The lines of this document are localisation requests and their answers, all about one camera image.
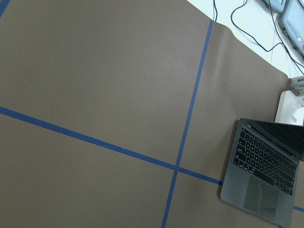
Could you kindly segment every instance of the laptop trackpad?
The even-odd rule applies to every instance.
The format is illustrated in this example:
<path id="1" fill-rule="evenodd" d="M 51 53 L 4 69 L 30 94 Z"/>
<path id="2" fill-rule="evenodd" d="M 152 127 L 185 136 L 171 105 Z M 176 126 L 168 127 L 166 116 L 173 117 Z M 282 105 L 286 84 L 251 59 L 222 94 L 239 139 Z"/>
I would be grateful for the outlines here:
<path id="1" fill-rule="evenodd" d="M 275 220 L 278 197 L 277 189 L 250 176 L 244 208 L 264 218 Z"/>

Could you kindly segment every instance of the space bar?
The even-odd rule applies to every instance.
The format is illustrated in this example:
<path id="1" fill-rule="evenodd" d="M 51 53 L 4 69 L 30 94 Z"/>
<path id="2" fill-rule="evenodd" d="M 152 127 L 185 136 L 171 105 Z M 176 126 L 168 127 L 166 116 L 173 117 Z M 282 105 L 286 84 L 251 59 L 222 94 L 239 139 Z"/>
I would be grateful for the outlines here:
<path id="1" fill-rule="evenodd" d="M 258 171 L 258 170 L 255 170 L 254 173 L 253 173 L 256 177 L 262 179 L 263 181 L 266 181 L 267 183 L 273 185 L 275 183 L 275 180 L 266 176 L 264 173 Z"/>

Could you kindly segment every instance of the laptop keyboard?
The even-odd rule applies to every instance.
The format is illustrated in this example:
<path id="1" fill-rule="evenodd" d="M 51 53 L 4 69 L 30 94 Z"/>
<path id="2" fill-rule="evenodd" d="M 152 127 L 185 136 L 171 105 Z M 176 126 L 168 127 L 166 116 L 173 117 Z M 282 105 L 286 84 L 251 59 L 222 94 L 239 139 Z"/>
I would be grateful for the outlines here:
<path id="1" fill-rule="evenodd" d="M 296 164 L 268 143 L 242 128 L 233 163 L 293 195 Z"/>

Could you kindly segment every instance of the blue line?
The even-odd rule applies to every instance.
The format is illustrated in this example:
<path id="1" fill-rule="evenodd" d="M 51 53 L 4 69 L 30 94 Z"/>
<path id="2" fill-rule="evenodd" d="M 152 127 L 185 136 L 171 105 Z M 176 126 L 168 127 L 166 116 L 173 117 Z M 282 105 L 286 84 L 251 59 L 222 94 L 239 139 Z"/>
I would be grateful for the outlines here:
<path id="1" fill-rule="evenodd" d="M 294 206 L 294 209 L 298 210 L 300 212 L 304 212 L 304 208 L 301 208 L 301 207 Z"/>
<path id="2" fill-rule="evenodd" d="M 77 132 L 71 131 L 71 130 L 63 128 L 63 127 L 59 127 L 57 125 L 47 123 L 45 121 L 30 117 L 28 115 L 24 115 L 24 114 L 15 112 L 15 111 L 12 111 L 12 110 L 4 108 L 4 107 L 0 107 L 0 114 L 3 114 L 3 115 L 6 115 L 6 116 L 9 116 L 9 117 L 12 117 L 12 118 L 15 118 L 15 119 L 33 124 L 33 125 L 36 125 L 38 127 L 42 127 L 42 128 L 45 128 L 45 129 L 48 129 L 48 130 L 51 130 L 51 131 L 54 131 L 54 132 L 57 132 L 57 133 L 60 133 L 60 134 L 64 134 L 64 135 L 70 136 L 72 138 L 82 140 L 84 142 L 88 142 L 88 143 L 91 143 L 91 144 L 94 144 L 94 145 L 97 145 L 97 146 L 101 146 L 101 147 L 107 148 L 107 149 L 112 150 L 112 151 L 123 153 L 123 154 L 129 155 L 129 156 L 134 157 L 134 158 L 138 158 L 140 160 L 143 160 L 143 161 L 155 164 L 155 165 L 159 165 L 159 166 L 171 169 L 171 170 L 175 169 L 174 165 L 166 163 L 164 161 L 160 161 L 158 159 L 155 159 L 155 158 L 152 158 L 152 157 L 149 157 L 149 156 L 137 153 L 137 152 L 133 152 L 133 151 L 130 151 L 130 150 L 127 150 L 127 149 L 123 149 L 119 146 L 110 144 L 108 142 L 104 142 L 102 140 L 95 139 L 95 138 L 92 138 L 90 136 L 87 136 L 87 135 L 84 135 L 84 134 L 81 134 L 81 133 L 77 133 Z"/>
<path id="3" fill-rule="evenodd" d="M 2 0 L 0 1 L 0 18 L 2 14 L 4 13 L 5 9 L 7 8 L 10 0 Z"/>
<path id="4" fill-rule="evenodd" d="M 202 175 L 202 174 L 199 174 L 197 172 L 193 172 L 193 171 L 190 171 L 190 170 L 187 170 L 187 169 L 184 169 L 184 168 L 179 168 L 179 172 L 187 174 L 187 175 L 192 176 L 192 177 L 199 178 L 199 179 L 204 180 L 204 181 L 208 181 L 208 182 L 220 185 L 220 186 L 223 183 L 223 182 L 221 182 L 217 179 L 214 179 L 212 177 L 208 177 L 208 176 L 205 176 L 205 175 Z"/>
<path id="5" fill-rule="evenodd" d="M 205 40 L 205 44 L 204 44 L 204 48 L 203 48 L 203 53 L 201 55 L 201 59 L 200 59 L 200 63 L 199 63 L 199 71 L 198 71 L 198 75 L 196 77 L 196 82 L 195 82 L 192 99 L 191 99 L 191 104 L 190 104 L 190 107 L 188 110 L 187 120 L 186 120 L 186 124 L 185 124 L 185 128 L 184 128 L 184 132 L 183 132 L 183 135 L 181 138 L 180 149 L 179 149 L 179 153 L 178 153 L 176 163 L 175 163 L 175 170 L 174 170 L 174 173 L 172 176 L 172 181 L 171 181 L 171 185 L 170 185 L 170 189 L 169 189 L 169 193 L 168 193 L 168 198 L 167 198 L 166 208 L 165 208 L 165 212 L 164 212 L 162 223 L 161 223 L 161 228 L 165 228 L 166 224 L 167 224 L 171 200 L 172 200 L 172 196 L 173 196 L 173 192 L 174 192 L 177 174 L 178 174 L 179 167 L 180 167 L 182 152 L 184 150 L 184 145 L 186 142 L 186 137 L 187 137 L 187 133 L 188 133 L 188 129 L 189 129 L 189 124 L 190 124 L 190 120 L 191 120 L 191 116 L 192 116 L 195 98 L 196 98 L 198 87 L 200 84 L 200 76 L 201 76 L 201 72 L 202 72 L 203 66 L 204 66 L 204 61 L 205 61 L 205 57 L 206 57 L 206 53 L 207 53 L 209 40 L 210 40 L 212 25 L 213 25 L 213 20 L 210 20 L 207 35 L 206 35 L 206 40 Z"/>

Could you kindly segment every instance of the gray laptop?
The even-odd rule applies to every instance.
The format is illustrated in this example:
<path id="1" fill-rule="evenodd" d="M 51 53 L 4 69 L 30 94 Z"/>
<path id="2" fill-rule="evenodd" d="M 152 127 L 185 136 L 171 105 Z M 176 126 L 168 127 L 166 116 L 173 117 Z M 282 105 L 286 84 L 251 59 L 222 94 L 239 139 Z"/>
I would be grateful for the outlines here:
<path id="1" fill-rule="evenodd" d="M 300 160 L 304 127 L 241 119 L 220 197 L 288 228 Z"/>

